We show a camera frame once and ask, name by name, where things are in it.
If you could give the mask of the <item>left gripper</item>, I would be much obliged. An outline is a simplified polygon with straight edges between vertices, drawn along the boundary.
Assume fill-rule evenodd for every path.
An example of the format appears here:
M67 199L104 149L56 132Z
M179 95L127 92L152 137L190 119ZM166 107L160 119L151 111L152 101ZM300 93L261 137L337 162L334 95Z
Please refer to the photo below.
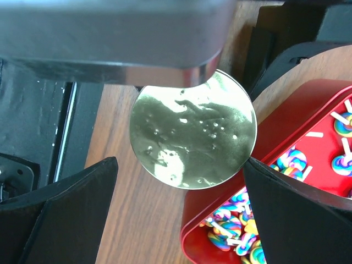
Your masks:
M286 1L259 9L243 87L256 99L304 59L351 44L351 1Z

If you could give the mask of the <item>gold round lid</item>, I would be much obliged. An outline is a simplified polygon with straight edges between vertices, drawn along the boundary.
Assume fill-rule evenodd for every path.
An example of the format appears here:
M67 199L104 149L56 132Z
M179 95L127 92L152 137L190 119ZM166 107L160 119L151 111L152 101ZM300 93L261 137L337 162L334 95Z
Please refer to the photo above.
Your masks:
M130 116L130 143L159 181L208 189L236 175L251 156L257 118L244 88L217 70L190 88L145 86Z

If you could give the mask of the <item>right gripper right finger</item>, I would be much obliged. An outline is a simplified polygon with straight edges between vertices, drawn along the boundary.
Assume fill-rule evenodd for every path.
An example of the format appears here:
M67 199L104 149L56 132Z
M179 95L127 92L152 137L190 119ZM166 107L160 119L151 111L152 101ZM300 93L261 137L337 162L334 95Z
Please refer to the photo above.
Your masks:
M267 263L351 263L351 200L249 158L244 179Z

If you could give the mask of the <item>red lollipop tin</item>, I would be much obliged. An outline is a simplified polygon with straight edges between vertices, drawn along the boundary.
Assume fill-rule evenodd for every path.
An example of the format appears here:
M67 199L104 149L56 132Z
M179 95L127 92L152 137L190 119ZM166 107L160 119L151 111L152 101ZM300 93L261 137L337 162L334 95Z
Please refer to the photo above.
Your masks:
M342 138L351 139L351 82L311 80L301 85L259 126L251 158L292 179L351 200L351 162L340 161ZM247 191L243 169L231 180L212 189L190 191L184 202L180 242L193 263L267 263L263 247L244 239L245 252L233 244L214 241L201 222L226 201ZM262 242L258 233L258 244Z

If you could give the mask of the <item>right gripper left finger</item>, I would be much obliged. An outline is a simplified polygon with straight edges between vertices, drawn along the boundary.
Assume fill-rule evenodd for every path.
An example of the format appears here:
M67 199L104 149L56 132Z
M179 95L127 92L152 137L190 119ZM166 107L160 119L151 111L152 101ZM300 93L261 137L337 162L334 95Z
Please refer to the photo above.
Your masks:
M1 263L95 263L117 180L107 157L1 202Z

